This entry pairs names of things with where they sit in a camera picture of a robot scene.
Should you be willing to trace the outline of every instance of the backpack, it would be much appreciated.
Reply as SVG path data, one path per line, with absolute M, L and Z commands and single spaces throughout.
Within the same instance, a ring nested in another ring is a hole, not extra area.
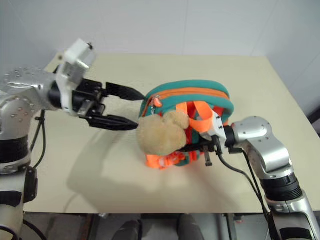
M 211 127 L 212 110 L 221 117 L 223 125 L 228 124 L 234 106 L 227 89 L 215 81 L 182 80 L 160 85 L 150 91 L 141 105 L 139 117 L 152 114 L 163 116 L 168 111 L 182 111 L 189 116 L 189 127 L 185 130 L 187 144 L 196 144 L 200 139 L 199 133 Z M 167 156 L 147 154 L 146 165 L 157 169 L 173 165 L 182 167 L 197 161 L 202 154 L 199 150 L 175 151 Z

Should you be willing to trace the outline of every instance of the teddy bear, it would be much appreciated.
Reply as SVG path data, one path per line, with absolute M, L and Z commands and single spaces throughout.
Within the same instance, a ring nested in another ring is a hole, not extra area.
M 184 112 L 168 111 L 163 116 L 153 114 L 139 119 L 137 142 L 146 154 L 166 156 L 187 144 L 185 129 L 189 117 Z

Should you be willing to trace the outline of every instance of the zipper pull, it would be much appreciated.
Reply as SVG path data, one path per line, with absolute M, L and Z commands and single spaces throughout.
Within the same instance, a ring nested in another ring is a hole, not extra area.
M 163 103 L 160 101 L 160 96 L 156 95 L 151 100 L 151 114 L 155 114 L 156 108 L 161 108 Z

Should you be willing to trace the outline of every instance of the beige tabletop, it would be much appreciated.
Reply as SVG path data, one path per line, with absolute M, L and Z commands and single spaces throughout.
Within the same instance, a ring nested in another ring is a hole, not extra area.
M 48 65 L 53 71 L 58 56 Z M 320 140 L 265 57 L 100 54 L 87 78 L 134 87 L 143 94 L 158 85 L 189 79 L 222 83 L 234 104 L 230 123 L 248 116 L 267 119 L 290 153 L 301 187 L 320 210 Z M 109 114 L 137 121 L 141 101 L 105 101 Z M 260 204 L 244 176 L 212 154 L 212 167 L 200 159 L 166 170 L 144 165 L 135 131 L 91 128 L 61 110 L 46 114 L 47 150 L 38 168 L 38 196 L 30 212 L 55 213 L 252 213 Z M 33 123 L 30 137 L 33 137 Z M 42 150 L 39 136 L 33 164 Z M 248 172 L 242 155 L 224 154 Z

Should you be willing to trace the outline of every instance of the orange zipper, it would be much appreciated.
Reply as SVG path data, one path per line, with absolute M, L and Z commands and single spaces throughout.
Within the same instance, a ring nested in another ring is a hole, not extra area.
M 229 100 L 228 95 L 222 91 L 208 89 L 208 88 L 202 88 L 202 87 L 184 87 L 184 88 L 179 88 L 179 89 L 164 90 L 164 91 L 160 91 L 155 94 L 152 94 L 149 97 L 141 116 L 144 117 L 146 115 L 147 109 L 148 109 L 150 103 L 152 103 L 154 97 L 157 96 L 160 100 L 163 100 L 168 97 L 185 95 L 185 94 L 203 94 L 203 95 L 221 97 L 221 98 Z

